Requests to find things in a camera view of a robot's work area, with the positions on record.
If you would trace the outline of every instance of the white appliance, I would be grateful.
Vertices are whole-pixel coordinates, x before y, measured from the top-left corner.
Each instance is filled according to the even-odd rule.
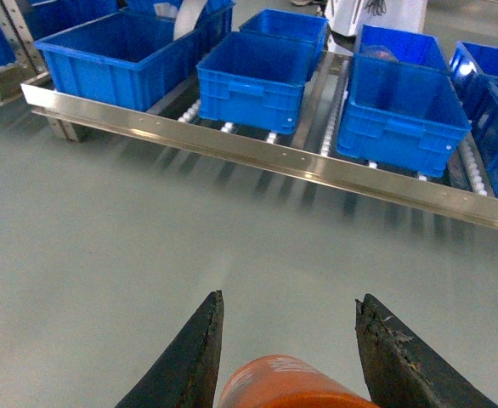
[[[422,32],[427,0],[382,0],[384,6],[366,8],[376,0],[329,0],[325,9],[332,31],[345,37],[359,34],[364,24]]]

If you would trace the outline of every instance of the perforated metal upright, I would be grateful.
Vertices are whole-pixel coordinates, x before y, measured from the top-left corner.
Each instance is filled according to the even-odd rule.
[[[16,61],[0,67],[0,106],[22,96],[20,84],[47,71],[34,46],[25,16],[32,12],[29,0],[0,0],[0,28],[13,49]],[[81,141],[85,129],[49,118],[54,132],[63,139]]]

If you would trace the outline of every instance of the epoxy floor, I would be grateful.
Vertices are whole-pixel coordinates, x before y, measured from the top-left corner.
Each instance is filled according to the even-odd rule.
[[[238,0],[235,23],[264,6],[291,7]],[[498,404],[498,231],[0,108],[0,407],[115,406],[218,288],[219,390],[282,353],[367,397],[371,292]]]

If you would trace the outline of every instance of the orange cylinder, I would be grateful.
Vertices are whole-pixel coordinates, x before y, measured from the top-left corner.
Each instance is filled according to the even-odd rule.
[[[227,381],[218,408],[378,408],[311,365],[270,355]]]

